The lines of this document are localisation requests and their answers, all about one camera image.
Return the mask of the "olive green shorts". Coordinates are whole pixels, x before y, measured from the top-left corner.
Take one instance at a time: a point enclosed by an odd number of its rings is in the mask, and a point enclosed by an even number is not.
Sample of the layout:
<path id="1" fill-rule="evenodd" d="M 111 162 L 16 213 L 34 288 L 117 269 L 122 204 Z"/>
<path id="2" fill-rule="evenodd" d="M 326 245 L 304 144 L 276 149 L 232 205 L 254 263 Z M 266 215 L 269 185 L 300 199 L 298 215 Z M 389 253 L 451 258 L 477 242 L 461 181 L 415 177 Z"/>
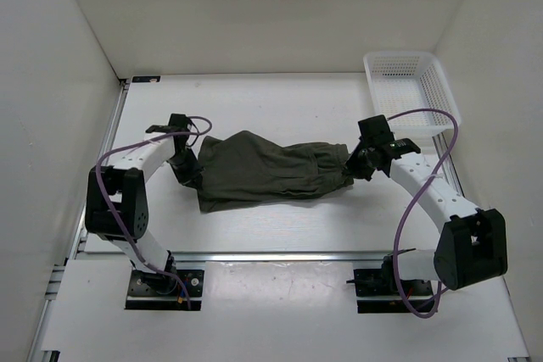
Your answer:
<path id="1" fill-rule="evenodd" d="M 321 198 L 354 184 L 344 171 L 344 144 L 306 142 L 286 147 L 250 131 L 201 143 L 204 167 L 199 209 L 213 213 L 260 203 Z"/>

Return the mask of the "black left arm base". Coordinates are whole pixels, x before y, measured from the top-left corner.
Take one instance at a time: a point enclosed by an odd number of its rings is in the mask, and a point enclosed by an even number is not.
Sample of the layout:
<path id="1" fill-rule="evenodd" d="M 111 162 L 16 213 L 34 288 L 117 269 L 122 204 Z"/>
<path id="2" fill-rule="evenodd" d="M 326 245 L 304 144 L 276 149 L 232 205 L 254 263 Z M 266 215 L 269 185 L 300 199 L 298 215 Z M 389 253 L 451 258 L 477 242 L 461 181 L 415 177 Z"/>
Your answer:
<path id="1" fill-rule="evenodd" d="M 178 277 L 188 290 L 186 293 L 175 279 L 132 270 L 126 290 L 125 309 L 145 311 L 200 311 L 204 290 L 204 270 L 178 269 Z"/>

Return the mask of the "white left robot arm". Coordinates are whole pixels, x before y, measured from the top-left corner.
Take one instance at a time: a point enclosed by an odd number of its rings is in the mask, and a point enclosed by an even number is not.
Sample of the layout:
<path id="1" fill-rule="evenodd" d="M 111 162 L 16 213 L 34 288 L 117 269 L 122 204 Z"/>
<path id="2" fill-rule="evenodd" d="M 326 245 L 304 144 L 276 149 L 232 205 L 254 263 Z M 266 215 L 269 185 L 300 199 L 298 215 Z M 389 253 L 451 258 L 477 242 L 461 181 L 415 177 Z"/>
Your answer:
<path id="1" fill-rule="evenodd" d="M 199 188 L 203 167 L 193 144 L 201 135 L 193 128 L 153 125 L 144 140 L 104 153 L 89 171 L 87 231 L 121 249 L 159 294 L 175 290 L 178 274 L 171 252 L 148 229 L 146 184 L 167 164 L 179 184 Z"/>

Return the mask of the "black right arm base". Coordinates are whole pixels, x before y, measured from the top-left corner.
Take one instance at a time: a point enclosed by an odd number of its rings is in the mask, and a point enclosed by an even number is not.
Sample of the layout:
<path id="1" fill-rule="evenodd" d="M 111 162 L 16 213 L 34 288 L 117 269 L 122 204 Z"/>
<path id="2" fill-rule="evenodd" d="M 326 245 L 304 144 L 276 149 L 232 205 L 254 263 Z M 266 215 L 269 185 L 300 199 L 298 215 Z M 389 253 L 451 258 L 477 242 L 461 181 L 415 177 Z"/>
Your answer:
<path id="1" fill-rule="evenodd" d="M 378 268 L 354 269 L 352 278 L 346 284 L 355 288 L 359 315 L 410 313 L 397 289 L 391 256 L 386 256 Z M 401 286 L 408 303 L 418 313 L 431 311 L 435 294 L 430 281 L 402 281 Z"/>

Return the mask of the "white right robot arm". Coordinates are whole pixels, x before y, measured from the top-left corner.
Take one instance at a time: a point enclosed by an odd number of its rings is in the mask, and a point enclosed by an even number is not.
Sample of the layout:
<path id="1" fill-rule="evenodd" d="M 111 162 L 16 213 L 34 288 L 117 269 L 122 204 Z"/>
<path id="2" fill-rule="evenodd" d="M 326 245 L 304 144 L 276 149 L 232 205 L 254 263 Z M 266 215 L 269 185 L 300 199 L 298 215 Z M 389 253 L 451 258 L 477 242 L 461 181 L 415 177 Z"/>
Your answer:
<path id="1" fill-rule="evenodd" d="M 400 253 L 397 263 L 382 271 L 386 291 L 404 292 L 412 280 L 440 281 L 455 291 L 507 272 L 502 214 L 495 209 L 482 210 L 437 177 L 411 140 L 379 147 L 359 145 L 345 169 L 354 178 L 367 181 L 374 171 L 382 171 L 417 200 L 439 233 L 436 249 Z"/>

